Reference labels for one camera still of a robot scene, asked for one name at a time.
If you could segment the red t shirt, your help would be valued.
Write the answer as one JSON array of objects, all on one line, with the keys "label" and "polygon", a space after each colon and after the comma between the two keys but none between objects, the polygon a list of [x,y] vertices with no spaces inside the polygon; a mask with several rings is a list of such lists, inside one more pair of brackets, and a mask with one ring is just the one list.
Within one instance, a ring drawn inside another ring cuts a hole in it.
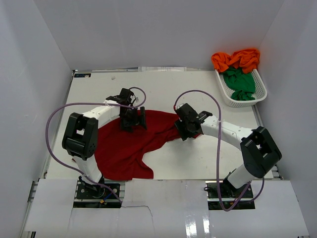
[{"label": "red t shirt", "polygon": [[103,178],[153,179],[154,171],[143,162],[143,156],[181,138],[174,124],[179,119],[177,114],[145,111],[147,130],[135,125],[133,132],[124,131],[119,128],[120,118],[99,128],[94,156]]}]

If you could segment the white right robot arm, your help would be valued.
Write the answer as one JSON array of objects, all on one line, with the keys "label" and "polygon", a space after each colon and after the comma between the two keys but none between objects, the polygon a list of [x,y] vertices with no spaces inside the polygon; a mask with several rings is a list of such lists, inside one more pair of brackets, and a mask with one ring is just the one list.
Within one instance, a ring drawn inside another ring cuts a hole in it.
[{"label": "white right robot arm", "polygon": [[269,131],[221,121],[189,104],[177,107],[174,127],[178,139],[143,155],[153,179],[220,179],[231,198],[254,179],[262,179],[282,158]]}]

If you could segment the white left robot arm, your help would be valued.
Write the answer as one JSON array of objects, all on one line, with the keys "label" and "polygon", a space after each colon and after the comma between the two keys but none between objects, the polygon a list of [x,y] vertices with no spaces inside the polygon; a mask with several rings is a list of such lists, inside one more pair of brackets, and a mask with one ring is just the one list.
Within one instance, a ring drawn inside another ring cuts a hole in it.
[{"label": "white left robot arm", "polygon": [[133,93],[128,93],[127,96],[109,96],[101,106],[69,116],[62,147],[84,173],[82,180],[89,183],[87,191],[94,198],[101,197],[105,191],[105,186],[100,182],[103,175],[94,156],[99,128],[120,118],[119,128],[132,132],[132,127],[139,124],[138,110],[132,108],[136,100]]}]

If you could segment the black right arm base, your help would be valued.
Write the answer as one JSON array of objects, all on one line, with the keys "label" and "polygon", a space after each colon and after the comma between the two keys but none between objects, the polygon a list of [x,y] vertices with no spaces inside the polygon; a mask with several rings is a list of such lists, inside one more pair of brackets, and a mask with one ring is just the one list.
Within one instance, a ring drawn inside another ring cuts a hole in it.
[{"label": "black right arm base", "polygon": [[[220,192],[222,197],[223,205],[226,209],[233,205],[235,200],[239,197],[240,193],[243,191],[242,187],[238,193],[232,193],[228,190],[225,190],[222,183],[220,183]],[[210,211],[222,210],[218,193],[216,182],[207,183],[204,187],[204,191],[207,193],[208,198],[208,207]],[[254,210],[256,208],[255,203],[251,201],[255,197],[251,186],[248,187],[241,200],[233,208],[234,210]]]}]

